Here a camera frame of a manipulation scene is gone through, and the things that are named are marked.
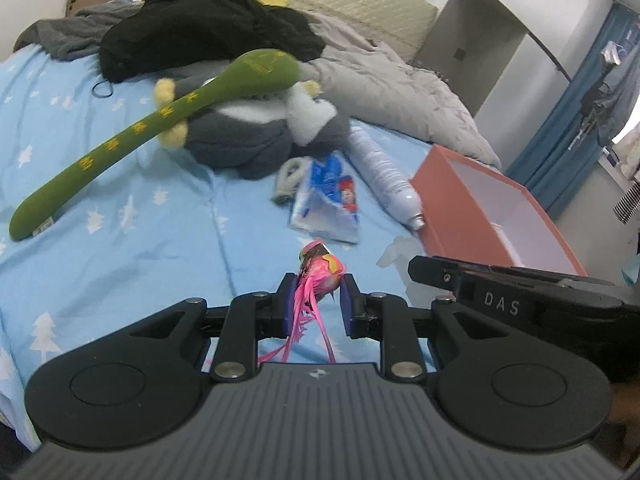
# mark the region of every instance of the white spray can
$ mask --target white spray can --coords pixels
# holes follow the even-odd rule
[[[345,153],[387,213],[412,231],[424,227],[417,191],[361,127],[351,127]]]

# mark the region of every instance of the gray ribbed panel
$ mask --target gray ribbed panel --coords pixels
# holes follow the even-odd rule
[[[417,386],[373,365],[265,364],[217,386],[198,415],[148,446],[81,453],[46,444],[16,480],[608,480],[590,446],[549,455],[492,449],[452,428]]]

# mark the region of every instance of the black jacket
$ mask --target black jacket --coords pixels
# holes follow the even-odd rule
[[[320,57],[324,41],[299,12],[257,0],[146,0],[100,44],[105,78],[121,82],[206,59],[234,59],[279,48],[300,61]]]

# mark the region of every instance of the gray blanket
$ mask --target gray blanket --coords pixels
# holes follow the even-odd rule
[[[338,18],[306,15],[327,46],[321,58],[302,63],[303,80],[318,81],[329,101],[351,117],[500,168],[465,105],[433,72],[407,65],[388,45],[371,44]]]
[[[80,9],[75,16],[38,20],[16,40],[14,52],[30,43],[40,44],[53,59],[71,61],[96,54],[102,37],[116,23],[133,16],[142,4],[115,0]]]

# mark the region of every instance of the white tag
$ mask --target white tag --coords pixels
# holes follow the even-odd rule
[[[39,235],[41,232],[43,232],[46,229],[49,229],[51,226],[53,225],[53,216],[50,216],[49,218],[47,218],[42,224],[40,224],[40,227],[38,227],[32,234],[33,236],[37,236]]]

